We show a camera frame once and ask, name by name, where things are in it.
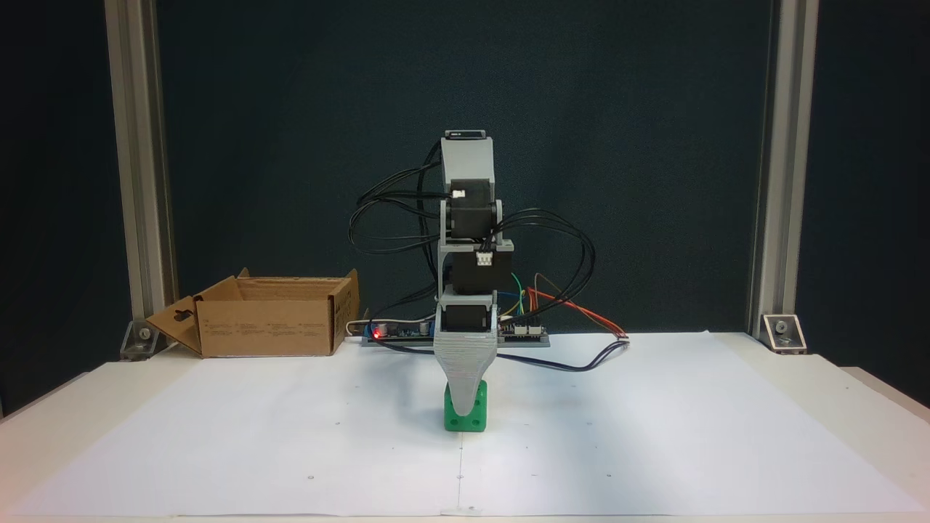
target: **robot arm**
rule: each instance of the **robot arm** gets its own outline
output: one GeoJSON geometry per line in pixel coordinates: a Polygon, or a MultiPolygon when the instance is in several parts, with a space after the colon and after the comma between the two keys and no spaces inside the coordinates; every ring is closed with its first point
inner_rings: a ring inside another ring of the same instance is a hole
{"type": "Polygon", "coordinates": [[[497,289],[509,285],[513,243],[493,233],[503,211],[494,194],[491,139],[482,130],[446,131],[441,146],[451,197],[440,202],[433,351],[455,412],[466,416],[498,352],[497,289]]]}

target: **dark gray wall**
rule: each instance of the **dark gray wall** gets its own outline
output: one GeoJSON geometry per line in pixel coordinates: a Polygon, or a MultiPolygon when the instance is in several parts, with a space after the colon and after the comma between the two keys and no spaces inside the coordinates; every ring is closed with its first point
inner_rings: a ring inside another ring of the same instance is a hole
{"type": "Polygon", "coordinates": [[[928,20],[820,2],[797,311],[815,352],[930,405],[928,20]]]}
{"type": "MultiPolygon", "coordinates": [[[[770,10],[765,1],[163,0],[181,290],[242,266],[257,275],[357,267],[372,307],[422,287],[418,252],[374,258],[348,245],[354,199],[418,165],[444,129],[484,128],[505,211],[558,211],[596,243],[580,302],[633,330],[741,330],[770,10]]],[[[415,230],[390,211],[374,221],[415,230]]],[[[513,237],[518,274],[568,278],[570,240],[513,237]]],[[[590,328],[570,313],[548,322],[590,328]]]]}
{"type": "Polygon", "coordinates": [[[103,2],[9,4],[0,41],[9,413],[115,360],[131,313],[103,2]]]}

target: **white connector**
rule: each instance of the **white connector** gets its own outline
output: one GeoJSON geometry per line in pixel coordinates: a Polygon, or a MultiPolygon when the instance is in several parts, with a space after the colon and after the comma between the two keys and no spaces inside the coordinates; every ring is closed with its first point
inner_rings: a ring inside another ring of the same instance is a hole
{"type": "Polygon", "coordinates": [[[474,255],[478,258],[479,267],[490,267],[491,262],[494,260],[494,252],[481,252],[475,251],[474,255]]]}

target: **open cardboard box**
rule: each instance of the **open cardboard box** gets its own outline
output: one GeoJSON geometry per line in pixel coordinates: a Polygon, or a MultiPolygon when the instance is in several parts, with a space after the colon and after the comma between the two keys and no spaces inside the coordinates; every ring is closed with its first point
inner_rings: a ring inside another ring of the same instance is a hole
{"type": "Polygon", "coordinates": [[[201,357],[331,355],[358,317],[358,273],[251,277],[243,269],[148,318],[201,357]]]}

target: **green 3d-printed block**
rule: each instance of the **green 3d-printed block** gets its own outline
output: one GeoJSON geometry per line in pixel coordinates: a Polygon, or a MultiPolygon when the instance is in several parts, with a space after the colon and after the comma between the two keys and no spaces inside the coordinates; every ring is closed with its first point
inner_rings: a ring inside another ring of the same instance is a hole
{"type": "Polygon", "coordinates": [[[474,407],[467,416],[459,416],[452,408],[452,395],[449,385],[445,385],[445,429],[451,432],[483,432],[487,426],[487,382],[481,380],[478,394],[474,397],[474,407]]]}

